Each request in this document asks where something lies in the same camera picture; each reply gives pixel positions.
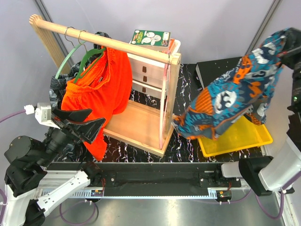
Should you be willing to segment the patterned blue orange shorts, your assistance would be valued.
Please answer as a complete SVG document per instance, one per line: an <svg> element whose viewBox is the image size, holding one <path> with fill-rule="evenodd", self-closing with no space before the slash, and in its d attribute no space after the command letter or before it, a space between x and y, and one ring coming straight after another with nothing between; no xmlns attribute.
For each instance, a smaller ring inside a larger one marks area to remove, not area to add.
<svg viewBox="0 0 301 226"><path fill-rule="evenodd" d="M283 66L278 54L288 43L289 30L275 32L237 65L212 81L172 125L186 139L217 140L242 116L255 125L266 122Z"/></svg>

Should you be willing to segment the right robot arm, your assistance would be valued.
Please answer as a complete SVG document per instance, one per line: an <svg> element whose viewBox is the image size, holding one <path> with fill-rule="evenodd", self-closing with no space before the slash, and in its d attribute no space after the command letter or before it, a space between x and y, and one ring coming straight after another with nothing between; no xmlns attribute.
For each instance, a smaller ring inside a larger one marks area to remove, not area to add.
<svg viewBox="0 0 301 226"><path fill-rule="evenodd" d="M296 28L279 31L282 48L276 53L281 66L292 73L292 95L288 110L289 129L286 140L275 156L241 159L221 165L214 174L214 182L225 186L230 178L242 178L258 196L271 192L294 193L294 182L301 176L301 32Z"/></svg>

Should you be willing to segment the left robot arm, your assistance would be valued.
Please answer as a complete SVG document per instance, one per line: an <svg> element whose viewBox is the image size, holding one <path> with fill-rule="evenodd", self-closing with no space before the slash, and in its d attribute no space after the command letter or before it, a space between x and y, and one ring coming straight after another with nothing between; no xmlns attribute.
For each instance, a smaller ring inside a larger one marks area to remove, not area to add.
<svg viewBox="0 0 301 226"><path fill-rule="evenodd" d="M45 218L75 191L86 186L98 186L103 182L99 167L85 163L77 173L54 191L40 198L34 194L44 170L64 151L68 144L91 144L105 123L104 118L89 121L91 109L63 111L60 109L30 106L26 114L34 114L41 125L51 129L43 141L19 136L9 145L4 156L10 163L5 173L0 224L2 226L40 226Z"/></svg>

